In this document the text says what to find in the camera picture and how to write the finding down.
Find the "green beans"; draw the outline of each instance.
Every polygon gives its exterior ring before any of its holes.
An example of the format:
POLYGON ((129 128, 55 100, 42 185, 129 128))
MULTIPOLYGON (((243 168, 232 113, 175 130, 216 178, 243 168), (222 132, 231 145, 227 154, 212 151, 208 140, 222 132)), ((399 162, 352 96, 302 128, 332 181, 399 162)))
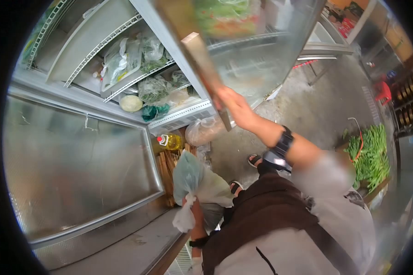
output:
MULTIPOLYGON (((390 164, 387 158, 387 141, 383 124, 372 125, 363 130, 364 146, 359 157, 353 162, 356 170, 354 188, 359 188, 362 180, 368 182, 369 193, 372 192, 389 174, 390 164)), ((359 136, 350 138, 349 146, 344 151, 349 153, 351 159, 358 154, 361 146, 359 136)))

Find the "cooking oil bottle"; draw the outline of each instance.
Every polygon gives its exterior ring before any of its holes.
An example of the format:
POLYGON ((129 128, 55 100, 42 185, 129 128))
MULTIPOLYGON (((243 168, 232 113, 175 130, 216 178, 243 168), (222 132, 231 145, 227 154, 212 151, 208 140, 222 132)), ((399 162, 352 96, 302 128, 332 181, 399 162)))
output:
POLYGON ((180 136, 175 134, 161 135, 158 136, 158 142, 160 146, 167 150, 179 150, 182 148, 182 139, 180 136))

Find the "black watch strap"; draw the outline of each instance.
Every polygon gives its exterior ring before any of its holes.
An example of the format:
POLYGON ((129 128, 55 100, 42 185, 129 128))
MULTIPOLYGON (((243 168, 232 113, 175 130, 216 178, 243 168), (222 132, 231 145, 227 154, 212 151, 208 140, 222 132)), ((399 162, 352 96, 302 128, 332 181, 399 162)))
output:
POLYGON ((191 247, 202 248, 202 247, 207 243, 207 241, 209 240, 209 238, 210 238, 210 236, 206 236, 206 237, 203 237, 203 238, 195 239, 195 240, 193 240, 193 241, 190 241, 190 242, 189 242, 189 245, 190 245, 191 247))
POLYGON ((294 141, 294 137, 292 136, 292 132, 288 127, 284 125, 282 126, 284 127, 285 131, 283 132, 280 140, 277 142, 277 145, 273 149, 279 155, 284 157, 286 155, 286 152, 291 147, 292 141, 294 141))

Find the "cardboard box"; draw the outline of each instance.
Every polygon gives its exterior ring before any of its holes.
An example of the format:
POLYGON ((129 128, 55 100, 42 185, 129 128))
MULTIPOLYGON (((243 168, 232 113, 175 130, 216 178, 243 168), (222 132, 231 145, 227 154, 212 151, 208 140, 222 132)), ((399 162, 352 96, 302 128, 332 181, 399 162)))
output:
POLYGON ((344 10, 344 15, 352 21, 358 22, 359 20, 359 17, 353 14, 350 10, 344 10))

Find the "glass refrigerator door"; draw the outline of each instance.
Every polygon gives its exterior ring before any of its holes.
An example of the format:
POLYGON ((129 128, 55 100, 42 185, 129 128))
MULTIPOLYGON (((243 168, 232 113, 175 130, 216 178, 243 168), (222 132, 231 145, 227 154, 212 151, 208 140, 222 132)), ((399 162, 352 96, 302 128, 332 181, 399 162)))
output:
POLYGON ((187 58, 214 89, 224 84, 255 108, 283 84, 325 0, 156 0, 187 58))

